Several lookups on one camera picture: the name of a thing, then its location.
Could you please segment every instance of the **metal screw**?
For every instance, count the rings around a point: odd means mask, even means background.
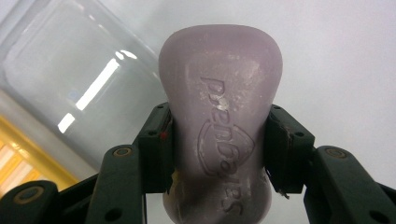
[[[30,203],[37,198],[39,198],[44,192],[44,188],[41,186],[32,186],[27,189],[21,190],[17,195],[14,197],[14,203],[18,204],[26,204]]]
[[[344,159],[347,157],[347,154],[338,148],[326,148],[325,151],[332,157],[338,159]]]
[[[128,156],[130,154],[132,154],[132,150],[128,147],[121,147],[113,152],[113,156],[116,156],[116,157],[124,157],[124,156]]]

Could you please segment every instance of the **soap bar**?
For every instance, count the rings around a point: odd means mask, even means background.
[[[175,223],[258,223],[271,204],[264,124],[282,73],[274,39],[240,25],[180,30],[163,45],[160,78],[175,127]]]

